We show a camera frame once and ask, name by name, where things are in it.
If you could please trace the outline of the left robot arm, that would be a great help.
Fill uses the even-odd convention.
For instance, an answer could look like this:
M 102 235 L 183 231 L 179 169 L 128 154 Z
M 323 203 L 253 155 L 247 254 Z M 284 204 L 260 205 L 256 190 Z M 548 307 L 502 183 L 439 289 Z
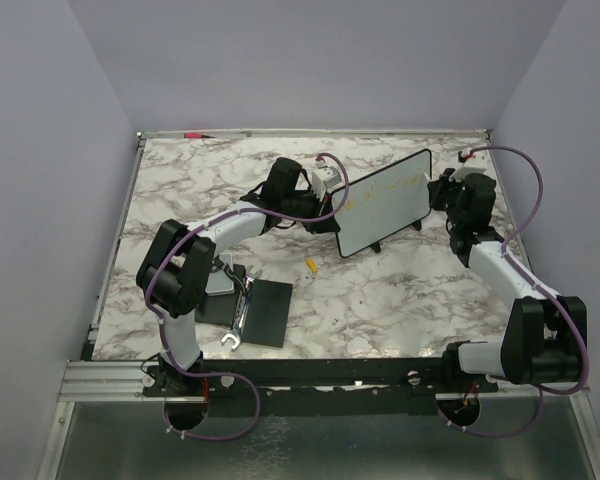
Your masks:
M 284 344 L 292 287 L 258 280 L 243 266 L 231 267 L 222 254 L 275 229 L 302 226 L 312 234 L 337 233 L 343 200 L 335 186 L 350 185 L 342 164 L 308 172 L 285 157 L 267 178 L 237 203 L 206 220 L 185 225 L 163 222 L 136 274 L 146 306 L 157 315 L 161 350 L 157 365 L 145 369 L 147 396 L 202 393 L 213 373 L 202 369 L 196 323 L 228 326 L 234 348 Z

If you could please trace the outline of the yellow marker cap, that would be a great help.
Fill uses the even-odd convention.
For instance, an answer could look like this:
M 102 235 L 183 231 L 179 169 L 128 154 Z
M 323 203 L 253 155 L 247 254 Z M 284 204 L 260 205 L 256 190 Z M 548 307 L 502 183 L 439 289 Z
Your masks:
M 306 259 L 306 263 L 307 263 L 307 266 L 309 267 L 309 269 L 311 270 L 312 273 L 317 273 L 318 272 L 317 265 L 315 264 L 315 262 L 311 258 L 307 258 Z

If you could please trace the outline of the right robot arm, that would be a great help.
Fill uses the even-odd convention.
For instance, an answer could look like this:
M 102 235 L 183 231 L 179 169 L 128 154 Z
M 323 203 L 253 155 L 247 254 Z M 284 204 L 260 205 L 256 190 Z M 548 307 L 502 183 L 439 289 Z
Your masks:
M 586 369 L 587 307 L 548 287 L 515 258 L 491 224 L 496 182 L 478 172 L 447 168 L 428 185 L 430 206 L 447 216 L 452 252 L 509 310 L 497 341 L 449 345 L 441 383 L 461 391 L 476 375 L 516 385 L 581 381 Z

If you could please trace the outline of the black framed whiteboard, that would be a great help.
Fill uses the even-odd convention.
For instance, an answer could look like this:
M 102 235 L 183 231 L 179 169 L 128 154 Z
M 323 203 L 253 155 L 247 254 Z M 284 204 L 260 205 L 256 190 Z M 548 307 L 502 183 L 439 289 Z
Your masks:
M 335 220 L 339 255 L 348 258 L 421 222 L 431 208 L 423 172 L 432 174 L 432 152 L 423 149 L 333 191 L 341 205 Z

